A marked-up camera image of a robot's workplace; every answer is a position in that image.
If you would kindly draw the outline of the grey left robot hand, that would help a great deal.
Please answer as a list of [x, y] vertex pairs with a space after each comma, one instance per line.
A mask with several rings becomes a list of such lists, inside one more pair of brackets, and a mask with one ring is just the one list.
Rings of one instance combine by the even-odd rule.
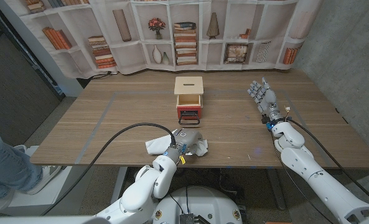
[[181, 128], [173, 131], [173, 135], [180, 154], [200, 156], [203, 148], [203, 137], [199, 131]]

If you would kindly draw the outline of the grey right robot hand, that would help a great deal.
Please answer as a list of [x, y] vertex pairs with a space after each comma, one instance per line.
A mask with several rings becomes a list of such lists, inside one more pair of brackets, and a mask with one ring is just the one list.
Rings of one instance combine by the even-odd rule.
[[264, 78], [262, 78], [261, 83], [253, 81], [247, 92], [255, 101], [257, 109], [262, 115], [261, 121], [263, 124], [275, 125], [284, 121], [284, 117], [278, 108], [276, 94]]

